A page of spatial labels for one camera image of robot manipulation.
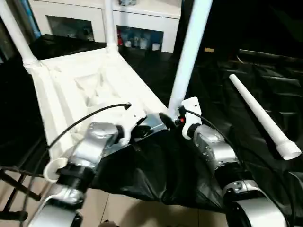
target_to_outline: black garbage bag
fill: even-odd
[[[238,157],[261,189],[288,217],[295,212],[302,218],[303,158],[286,161],[278,155],[273,141],[229,81],[231,73],[302,150],[303,78],[290,71],[252,65],[195,67],[187,91],[187,97],[198,97],[202,115],[234,143]],[[292,195],[293,211],[276,175]],[[223,211],[217,182],[191,141],[178,130],[161,131],[102,159],[93,186],[147,201]]]

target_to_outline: metal rod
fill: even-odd
[[[34,15],[33,15],[33,12],[29,6],[29,3],[28,3],[28,0],[21,0],[21,4],[23,5],[23,8],[27,14],[27,17],[28,17],[28,20],[29,20],[29,23],[34,31],[34,35],[36,38],[39,38],[41,36],[41,32],[35,22],[35,18],[34,18]]]
[[[14,178],[7,175],[4,170],[0,170],[0,179],[5,181],[6,183],[10,184],[14,188],[16,188],[18,191],[21,191],[23,193],[27,193],[28,188],[25,187],[23,184],[18,183]],[[41,196],[37,195],[36,193],[33,193],[32,191],[29,192],[29,196],[33,198],[36,201],[39,201],[41,199]]]
[[[18,183],[22,184],[23,181],[25,180],[25,175],[21,175],[18,179]],[[5,204],[5,207],[3,209],[3,212],[9,212],[11,205],[13,204],[15,197],[17,195],[18,190],[16,188],[14,188],[13,192],[10,194],[9,199],[7,201],[7,203]]]

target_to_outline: blue object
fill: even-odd
[[[36,38],[39,38],[41,36],[41,32],[35,22],[35,19],[34,19],[34,15],[32,13],[32,10],[29,6],[29,3],[28,3],[28,0],[20,0],[21,1],[21,4],[23,5],[23,8],[25,9],[25,12],[27,14],[27,17],[29,19],[29,23],[34,31],[34,35]]]

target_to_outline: shelf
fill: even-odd
[[[44,2],[55,2],[61,4],[85,6],[104,9],[104,0],[39,0]],[[120,6],[118,0],[113,0],[113,10],[144,14],[157,17],[168,17],[180,19],[181,0],[138,0],[134,6]]]

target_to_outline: glass cabinet door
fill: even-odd
[[[91,22],[66,17],[46,16],[53,35],[94,41]]]

